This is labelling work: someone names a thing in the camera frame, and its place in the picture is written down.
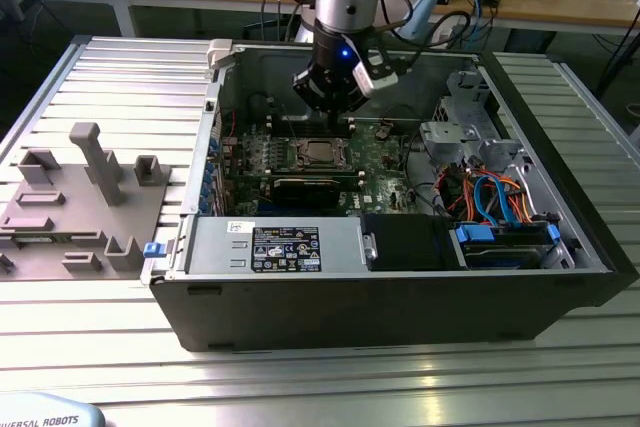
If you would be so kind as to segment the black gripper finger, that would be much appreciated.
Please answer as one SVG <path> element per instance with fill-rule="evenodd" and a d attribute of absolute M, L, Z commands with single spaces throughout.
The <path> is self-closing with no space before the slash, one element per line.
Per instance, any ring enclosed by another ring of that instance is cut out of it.
<path fill-rule="evenodd" d="M 310 67 L 292 78 L 294 92 L 314 111 L 324 116 L 328 128 L 333 129 L 343 112 L 345 91 L 341 80 L 332 70 Z"/>
<path fill-rule="evenodd" d="M 360 109 L 368 98 L 361 92 L 356 84 L 348 84 L 341 90 L 341 112 L 355 112 Z"/>

